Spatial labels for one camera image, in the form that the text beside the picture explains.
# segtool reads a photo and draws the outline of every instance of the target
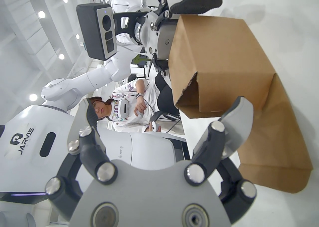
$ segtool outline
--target jarvis logo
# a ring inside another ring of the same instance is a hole
[[[122,152],[123,152],[123,147],[121,146],[120,147],[120,155],[119,155],[119,158],[122,158],[123,156],[122,156]]]
[[[23,138],[23,135],[20,133],[14,134],[12,139],[10,140],[10,144],[11,145],[18,145],[20,144],[20,141],[18,141],[19,139]]]
[[[11,145],[19,145],[21,143],[18,149],[18,151],[20,152],[20,155],[22,155],[24,148],[27,145],[27,142],[30,140],[30,136],[33,133],[33,131],[34,131],[34,128],[30,128],[28,132],[25,134],[25,136],[21,133],[14,134],[12,139],[10,140]]]

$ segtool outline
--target hand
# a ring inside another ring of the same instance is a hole
[[[139,96],[137,98],[137,103],[136,103],[136,106],[135,106],[135,109],[134,109],[134,114],[136,116],[138,116],[138,114],[136,113],[136,111],[139,111],[140,113],[144,114],[144,110],[146,109],[146,104],[144,102],[144,98],[142,96]]]

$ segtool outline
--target white table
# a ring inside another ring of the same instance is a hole
[[[258,196],[235,226],[319,226],[319,0],[223,0],[207,15],[245,19],[292,101],[314,171],[307,187],[289,194],[257,186]],[[209,120],[182,123],[190,152]],[[216,189],[219,180],[209,179]]]

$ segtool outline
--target brown paper bag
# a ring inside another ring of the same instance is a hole
[[[296,193],[312,164],[288,96],[244,20],[180,16],[169,57],[175,105],[189,118],[221,116],[237,96],[254,105],[238,150],[243,177]]]

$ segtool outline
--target white ceiling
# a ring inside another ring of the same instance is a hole
[[[43,103],[41,89],[49,81],[87,72],[92,59],[81,46],[75,10],[87,2],[0,0],[0,124],[31,104]],[[33,93],[38,95],[35,102],[29,100]]]

